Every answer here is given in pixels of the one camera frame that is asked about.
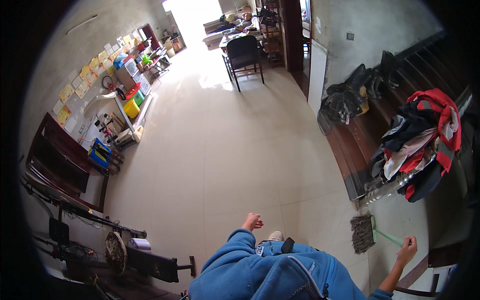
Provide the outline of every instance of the wooden door frame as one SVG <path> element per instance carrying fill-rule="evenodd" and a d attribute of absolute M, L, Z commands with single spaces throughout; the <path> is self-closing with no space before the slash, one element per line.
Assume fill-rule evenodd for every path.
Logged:
<path fill-rule="evenodd" d="M 300 1 L 281 0 L 282 19 L 285 28 L 285 53 L 287 71 L 303 71 L 303 26 Z"/>
<path fill-rule="evenodd" d="M 308 79 L 310 80 L 310 74 L 312 72 L 312 1 L 308 1 L 308 9 L 310 10 L 310 22 L 309 22 L 309 31 L 310 31 L 310 59 L 308 60 Z"/>
<path fill-rule="evenodd" d="M 150 26 L 150 23 L 146 23 L 142 26 L 140 26 L 137 30 L 140 30 L 140 29 L 144 29 L 145 27 L 148 27 L 148 29 L 150 30 L 150 32 L 152 33 L 152 39 L 154 39 L 154 41 L 157 43 L 158 47 L 160 48 L 161 46 L 161 42 L 157 39 L 157 37 L 155 36 L 155 32 L 153 31 L 152 27 Z"/>

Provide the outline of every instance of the mop head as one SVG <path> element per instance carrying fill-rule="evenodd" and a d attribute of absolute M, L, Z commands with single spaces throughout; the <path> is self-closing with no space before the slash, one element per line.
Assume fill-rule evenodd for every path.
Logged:
<path fill-rule="evenodd" d="M 373 227 L 375 219 L 372 215 L 356 216 L 350 220 L 352 225 L 352 242 L 355 254 L 365 253 L 370 247 L 375 245 Z"/>

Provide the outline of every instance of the sneaker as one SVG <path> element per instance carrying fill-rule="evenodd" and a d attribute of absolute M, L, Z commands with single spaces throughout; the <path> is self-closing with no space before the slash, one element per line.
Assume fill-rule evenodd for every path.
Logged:
<path fill-rule="evenodd" d="M 274 231 L 268 240 L 277 240 L 277 241 L 282 241 L 283 240 L 283 234 L 281 231 Z"/>

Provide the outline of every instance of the hand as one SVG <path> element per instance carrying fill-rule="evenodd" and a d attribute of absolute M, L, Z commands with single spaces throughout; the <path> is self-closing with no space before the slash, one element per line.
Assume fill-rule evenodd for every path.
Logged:
<path fill-rule="evenodd" d="M 406 237 L 403 240 L 402 248 L 396 253 L 396 261 L 402 268 L 405 268 L 415 256 L 415 253 L 417 253 L 417 239 L 415 237 Z"/>
<path fill-rule="evenodd" d="M 249 213 L 245 223 L 243 223 L 242 228 L 253 231 L 256 228 L 262 228 L 264 222 L 259 220 L 260 215 L 255 213 Z"/>

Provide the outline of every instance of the green mop handle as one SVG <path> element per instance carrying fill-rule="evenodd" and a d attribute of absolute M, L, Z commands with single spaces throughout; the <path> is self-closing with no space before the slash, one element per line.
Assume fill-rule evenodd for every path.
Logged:
<path fill-rule="evenodd" d="M 395 244 L 397 244 L 398 247 L 402 247 L 403 246 L 403 240 L 402 239 L 399 239 L 397 237 L 394 237 L 392 235 L 389 235 L 388 233 L 384 233 L 384 232 L 381 232 L 380 230 L 378 229 L 375 229 L 376 232 L 380 233 L 381 235 L 383 235 L 384 237 L 386 237 L 387 239 L 391 240 L 392 242 L 394 242 Z"/>

